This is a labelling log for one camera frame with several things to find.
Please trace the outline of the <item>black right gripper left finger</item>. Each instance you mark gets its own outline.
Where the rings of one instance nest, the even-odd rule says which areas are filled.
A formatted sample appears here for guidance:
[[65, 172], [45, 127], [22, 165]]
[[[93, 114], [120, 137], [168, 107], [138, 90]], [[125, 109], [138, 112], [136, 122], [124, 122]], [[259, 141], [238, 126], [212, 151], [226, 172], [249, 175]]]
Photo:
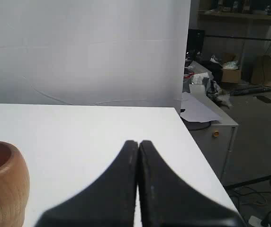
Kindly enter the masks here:
[[37, 227], [131, 227], [138, 143], [127, 140], [111, 165], [86, 189], [45, 211]]

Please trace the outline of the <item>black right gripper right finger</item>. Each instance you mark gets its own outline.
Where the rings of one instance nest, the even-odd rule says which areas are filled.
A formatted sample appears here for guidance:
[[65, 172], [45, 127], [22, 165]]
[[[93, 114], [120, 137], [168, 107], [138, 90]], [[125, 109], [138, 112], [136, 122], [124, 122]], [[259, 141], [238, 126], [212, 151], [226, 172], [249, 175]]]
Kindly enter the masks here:
[[138, 187], [144, 227], [244, 227], [236, 211], [212, 201], [183, 181], [153, 143], [139, 145]]

